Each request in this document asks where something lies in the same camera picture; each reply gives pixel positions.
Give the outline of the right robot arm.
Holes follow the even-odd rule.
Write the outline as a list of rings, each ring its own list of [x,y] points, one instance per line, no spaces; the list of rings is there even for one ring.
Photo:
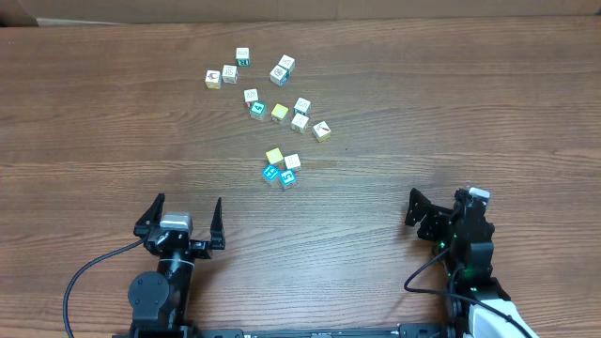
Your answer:
[[[448,323],[441,337],[534,337],[499,280],[492,276],[495,226],[485,218],[490,193],[468,186],[454,195],[451,208],[433,204],[419,190],[409,193],[405,225],[418,225],[417,236],[434,243],[434,257],[404,282],[410,293],[445,299]],[[423,271],[441,263],[447,273],[442,290],[412,287]]]

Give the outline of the blue symbol block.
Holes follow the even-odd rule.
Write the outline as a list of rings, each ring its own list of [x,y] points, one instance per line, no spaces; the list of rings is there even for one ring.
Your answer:
[[[273,164],[267,165],[261,172],[263,179],[270,185],[277,185],[280,180],[280,170]]]

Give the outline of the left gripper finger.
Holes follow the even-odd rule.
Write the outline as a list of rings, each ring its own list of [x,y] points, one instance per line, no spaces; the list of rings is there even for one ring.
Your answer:
[[[210,248],[224,249],[225,235],[223,230],[222,198],[219,197],[214,209],[213,218],[210,225]]]
[[[160,224],[162,218],[162,208],[165,201],[165,194],[159,193],[152,205],[135,223],[133,234],[136,237],[146,237],[150,231]]]

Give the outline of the blue number five block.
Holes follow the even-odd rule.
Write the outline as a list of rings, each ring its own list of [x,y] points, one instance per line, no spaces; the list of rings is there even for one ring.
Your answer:
[[[292,188],[294,185],[297,184],[297,176],[295,172],[291,169],[281,172],[279,178],[284,190]]]

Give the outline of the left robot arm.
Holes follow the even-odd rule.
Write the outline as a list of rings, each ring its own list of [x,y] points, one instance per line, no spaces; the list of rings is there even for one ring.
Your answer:
[[[218,200],[210,224],[210,239],[193,239],[193,219],[188,212],[163,213],[160,193],[136,222],[133,234],[159,258],[154,271],[131,282],[130,337],[199,337],[200,330],[187,319],[195,262],[210,259],[225,248],[222,201]]]

